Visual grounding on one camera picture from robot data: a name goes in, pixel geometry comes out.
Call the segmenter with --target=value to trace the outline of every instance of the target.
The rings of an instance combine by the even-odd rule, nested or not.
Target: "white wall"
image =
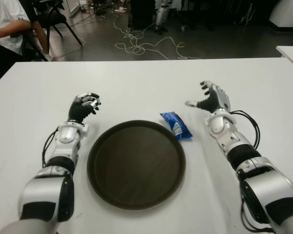
[[[293,0],[281,0],[269,20],[278,27],[293,27]]]

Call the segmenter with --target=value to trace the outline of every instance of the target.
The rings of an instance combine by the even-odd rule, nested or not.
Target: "black cable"
[[[57,128],[53,133],[50,134],[50,136],[48,137],[48,139],[45,141],[44,146],[43,146],[43,151],[42,151],[42,168],[45,167],[45,152],[47,151],[47,149],[49,148],[51,142],[53,141],[53,138],[55,136],[55,133],[59,130],[59,128]]]
[[[230,114],[244,116],[245,118],[247,118],[251,122],[251,124],[253,125],[253,127],[255,129],[255,143],[253,146],[255,149],[257,149],[259,146],[259,142],[260,142],[260,130],[259,130],[257,122],[248,113],[241,111],[241,110],[232,111],[232,112],[230,112]]]
[[[242,199],[242,203],[241,203],[240,217],[241,217],[243,226],[251,233],[275,233],[272,228],[257,228],[249,222],[249,220],[247,219],[247,217],[245,215],[245,211],[244,211],[244,199]],[[244,219],[253,229],[249,228],[246,225]]]

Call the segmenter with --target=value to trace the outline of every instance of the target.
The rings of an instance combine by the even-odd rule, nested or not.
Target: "person's arm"
[[[9,25],[0,28],[0,38],[19,33],[31,28],[31,24],[27,20],[18,19],[11,22]]]

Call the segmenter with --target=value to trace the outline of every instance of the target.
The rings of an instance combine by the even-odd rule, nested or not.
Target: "tangled cable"
[[[251,232],[251,233],[275,233],[275,232],[273,231],[272,228],[257,228],[257,227],[255,227],[255,226],[253,226],[253,225],[250,223],[250,221],[248,220],[248,218],[246,217],[246,215],[245,215],[244,203],[245,203],[245,201],[244,201],[244,199],[242,198],[241,210],[240,210],[240,217],[241,217],[241,220],[242,220],[242,224],[243,224],[243,226],[244,226],[249,232]]]
[[[163,56],[165,59],[169,60],[164,54],[162,54],[160,51],[158,50],[153,50],[153,49],[146,49],[144,46],[145,45],[149,45],[149,46],[152,46],[152,47],[157,47],[162,41],[166,40],[166,39],[170,39],[173,43],[173,45],[176,47],[176,53],[178,55],[178,59],[199,59],[199,58],[195,58],[195,57],[185,57],[183,55],[181,55],[179,52],[178,52],[178,48],[183,48],[185,46],[185,43],[184,42],[180,42],[178,44],[175,43],[174,39],[172,37],[165,37],[163,39],[161,39],[159,42],[157,42],[156,44],[151,44],[151,43],[141,43],[141,44],[138,44],[138,40],[139,39],[142,39],[144,36],[145,36],[145,31],[152,27],[155,23],[149,25],[148,27],[146,27],[143,31],[132,31],[130,33],[127,33],[127,32],[124,32],[121,28],[117,27],[115,25],[115,21],[119,18],[118,15],[116,15],[113,11],[110,11],[113,13],[113,15],[116,16],[116,18],[114,19],[113,21],[113,25],[116,29],[120,30],[120,32],[122,34],[124,34],[124,37],[125,39],[130,39],[130,44],[131,46],[130,47],[127,47],[125,43],[116,43],[115,44],[115,47],[117,49],[120,49],[120,50],[125,50],[127,53],[129,54],[134,54],[134,55],[143,55],[146,51],[153,51],[153,52],[156,52],[156,53],[159,53],[161,56]]]
[[[46,162],[45,162],[45,153],[46,153],[47,149],[49,148],[51,142],[53,141],[53,138],[54,138],[54,136],[55,136],[55,134],[57,133],[58,130],[59,130],[59,128],[56,128],[54,130],[54,132],[52,132],[50,134],[50,136],[48,137],[48,139],[44,143],[43,150],[42,150],[42,168],[44,168],[45,165],[46,165]]]
[[[259,146],[259,142],[260,142],[260,130],[259,130],[259,127],[258,127],[258,124],[256,123],[256,121],[248,113],[241,111],[241,110],[232,111],[232,112],[230,112],[230,114],[244,116],[245,118],[247,118],[251,122],[251,124],[253,125],[254,130],[255,130],[255,143],[253,146],[255,149],[257,149]]]

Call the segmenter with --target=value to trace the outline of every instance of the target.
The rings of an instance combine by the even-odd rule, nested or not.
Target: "robot leg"
[[[162,28],[163,23],[166,21],[171,3],[172,0],[162,0],[161,7],[160,9],[158,9],[156,16],[156,32],[158,32]]]

